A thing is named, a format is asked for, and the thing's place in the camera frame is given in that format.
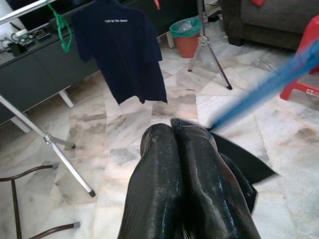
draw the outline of green plastic bag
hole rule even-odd
[[[200,21],[198,16],[186,18],[175,22],[170,26],[173,37],[191,37],[200,32]]]

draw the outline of tripod leg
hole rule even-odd
[[[64,141],[64,140],[61,140],[61,139],[56,138],[56,137],[52,137],[52,140],[55,143],[62,144],[62,145],[65,145],[65,146],[69,146],[71,148],[75,148],[75,144],[74,143],[70,143],[68,141]]]
[[[191,72],[193,70],[193,66],[195,64],[195,61],[196,61],[196,59],[198,57],[198,54],[199,54],[201,48],[202,48],[202,44],[201,44],[201,42],[198,39],[198,46],[196,48],[195,54],[194,54],[193,58],[190,60],[190,62],[189,62],[189,68],[188,68],[189,72]]]
[[[78,182],[85,188],[85,190],[91,195],[91,197],[95,197],[94,190],[85,182],[85,180],[82,178],[82,176],[79,174],[78,171],[73,167],[73,165],[70,163],[70,161],[65,157],[64,153],[59,149],[59,147],[54,143],[50,142],[50,146],[53,148],[55,153],[59,156],[59,158],[62,160],[62,162],[65,164],[65,166],[69,169],[69,171],[73,174],[73,176],[78,180]]]
[[[214,60],[214,62],[215,62],[215,64],[216,64],[216,66],[217,66],[217,68],[218,68],[218,70],[219,70],[219,73],[220,73],[221,77],[222,77],[222,78],[224,79],[224,81],[226,82],[226,85],[227,85],[226,87],[227,87],[227,89],[232,90],[233,87],[231,86],[230,82],[228,81],[228,79],[227,79],[227,77],[226,77],[226,75],[225,75],[225,72],[224,72],[223,68],[220,66],[219,61],[218,61],[218,59],[217,59],[215,53],[213,52],[213,49],[211,49],[211,47],[210,47],[210,45],[209,45],[209,42],[207,42],[206,44],[207,44],[207,47],[208,47],[208,49],[209,49],[209,51],[210,51],[210,54],[211,54],[212,57],[213,57],[213,60]]]

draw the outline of sofa cushion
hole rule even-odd
[[[244,23],[303,34],[306,25],[319,14],[319,0],[266,0],[258,7],[242,0]]]

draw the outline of trash bin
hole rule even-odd
[[[198,16],[175,22],[170,26],[169,30],[175,39],[179,55],[184,58],[193,57],[198,46],[200,32]]]

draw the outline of white wall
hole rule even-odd
[[[6,2],[6,0],[0,0],[0,17],[7,15],[8,13],[12,12],[11,7]],[[16,24],[20,28],[24,28],[23,24],[20,22],[18,18],[11,21],[12,23]],[[10,37],[13,32],[15,32],[14,28],[9,24],[9,22],[0,25],[0,39],[4,38],[5,36]]]

